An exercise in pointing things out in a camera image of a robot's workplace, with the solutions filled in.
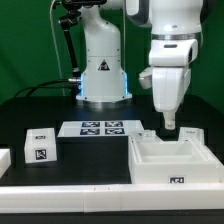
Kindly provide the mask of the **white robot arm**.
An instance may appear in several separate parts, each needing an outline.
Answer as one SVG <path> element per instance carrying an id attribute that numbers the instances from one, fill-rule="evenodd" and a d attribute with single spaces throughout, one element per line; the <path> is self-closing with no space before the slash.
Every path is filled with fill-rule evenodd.
<path id="1" fill-rule="evenodd" d="M 151 29 L 149 66 L 139 74 L 143 88 L 153 91 L 154 107 L 164 116 L 165 128 L 175 128 L 177 112 L 191 80 L 190 63 L 203 42 L 202 21 L 213 0 L 107 0 L 105 9 L 123 8 L 131 22 Z M 80 100 L 90 104 L 129 98 L 120 62 L 120 33 L 99 14 L 81 8 L 87 47 Z"/>

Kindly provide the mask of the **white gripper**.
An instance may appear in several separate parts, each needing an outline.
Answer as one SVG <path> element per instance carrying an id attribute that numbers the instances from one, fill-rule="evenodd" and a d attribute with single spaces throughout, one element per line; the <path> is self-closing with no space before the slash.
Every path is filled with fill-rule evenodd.
<path id="1" fill-rule="evenodd" d="M 165 128 L 175 129 L 175 113 L 191 80 L 191 70 L 185 68 L 153 68 L 153 102 L 158 112 L 164 112 Z"/>

